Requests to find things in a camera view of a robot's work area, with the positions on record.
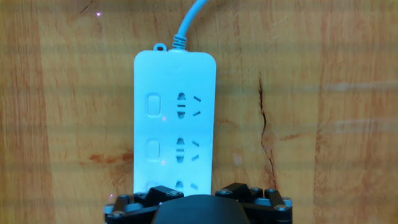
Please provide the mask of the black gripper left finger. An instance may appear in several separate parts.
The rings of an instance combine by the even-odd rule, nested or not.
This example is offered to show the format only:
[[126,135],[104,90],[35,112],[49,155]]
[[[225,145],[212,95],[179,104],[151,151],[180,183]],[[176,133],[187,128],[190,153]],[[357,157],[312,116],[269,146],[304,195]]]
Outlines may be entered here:
[[150,188],[146,192],[137,192],[133,195],[119,195],[112,203],[104,206],[104,222],[121,223],[121,220],[143,217],[154,213],[162,203],[184,197],[184,193],[163,185]]

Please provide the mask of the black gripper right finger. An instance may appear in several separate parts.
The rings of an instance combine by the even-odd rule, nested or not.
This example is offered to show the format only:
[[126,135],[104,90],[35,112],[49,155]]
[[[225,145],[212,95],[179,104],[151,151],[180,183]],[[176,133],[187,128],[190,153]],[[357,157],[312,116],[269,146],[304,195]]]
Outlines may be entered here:
[[292,199],[281,196],[277,189],[249,187],[235,182],[217,190],[215,196],[237,202],[250,223],[293,224]]

